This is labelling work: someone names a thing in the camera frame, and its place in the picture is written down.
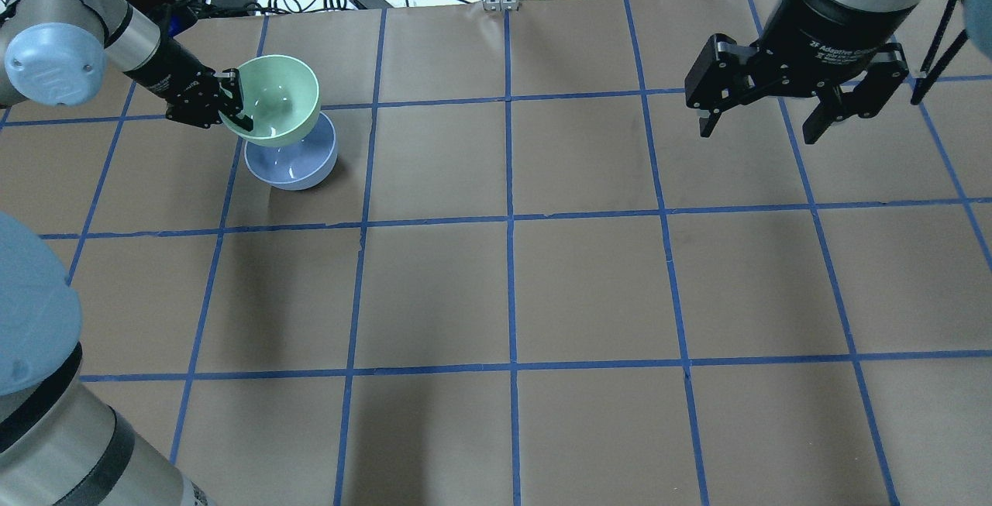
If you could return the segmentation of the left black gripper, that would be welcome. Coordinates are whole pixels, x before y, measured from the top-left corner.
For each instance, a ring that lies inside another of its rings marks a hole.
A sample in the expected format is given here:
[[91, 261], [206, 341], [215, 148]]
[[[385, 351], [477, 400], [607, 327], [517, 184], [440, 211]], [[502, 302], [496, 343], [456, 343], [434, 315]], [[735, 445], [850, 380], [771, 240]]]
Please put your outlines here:
[[223, 118], [249, 134], [253, 131], [253, 119], [244, 115], [238, 69], [215, 74], [176, 40], [160, 40], [144, 64], [144, 88], [166, 101], [167, 120], [208, 129]]

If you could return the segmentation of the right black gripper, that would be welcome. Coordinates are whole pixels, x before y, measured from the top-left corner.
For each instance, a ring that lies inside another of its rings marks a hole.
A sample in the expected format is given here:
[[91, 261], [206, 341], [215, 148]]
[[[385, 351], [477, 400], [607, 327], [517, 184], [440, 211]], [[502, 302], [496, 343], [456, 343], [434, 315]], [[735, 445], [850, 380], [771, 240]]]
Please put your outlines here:
[[708, 138], [723, 112], [759, 98], [818, 97], [803, 124], [807, 145], [836, 122], [878, 115], [908, 77], [890, 37], [908, 9], [869, 12], [832, 0], [779, 0], [757, 40], [740, 46], [716, 33], [685, 75], [685, 106]]

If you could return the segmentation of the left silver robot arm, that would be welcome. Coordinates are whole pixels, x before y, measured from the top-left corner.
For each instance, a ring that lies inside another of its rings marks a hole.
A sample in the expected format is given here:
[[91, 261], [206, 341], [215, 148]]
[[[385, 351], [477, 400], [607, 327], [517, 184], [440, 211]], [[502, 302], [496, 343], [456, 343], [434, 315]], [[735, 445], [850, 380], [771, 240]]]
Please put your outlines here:
[[250, 131], [236, 69], [202, 64], [126, 0], [3, 0], [1, 103], [78, 106], [112, 64], [167, 104], [166, 117]]

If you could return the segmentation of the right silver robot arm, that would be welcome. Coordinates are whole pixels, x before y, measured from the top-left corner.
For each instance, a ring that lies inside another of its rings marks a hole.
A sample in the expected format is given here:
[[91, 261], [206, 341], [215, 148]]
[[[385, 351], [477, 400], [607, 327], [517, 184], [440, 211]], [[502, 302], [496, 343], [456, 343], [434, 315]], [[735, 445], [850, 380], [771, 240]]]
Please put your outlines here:
[[[963, 4], [963, 33], [990, 53], [990, 0]], [[806, 143], [852, 117], [872, 118], [904, 79], [903, 47], [890, 38], [921, 0], [779, 0], [754, 43], [710, 36], [685, 76], [685, 104], [708, 138], [722, 115], [765, 97], [818, 98]]]

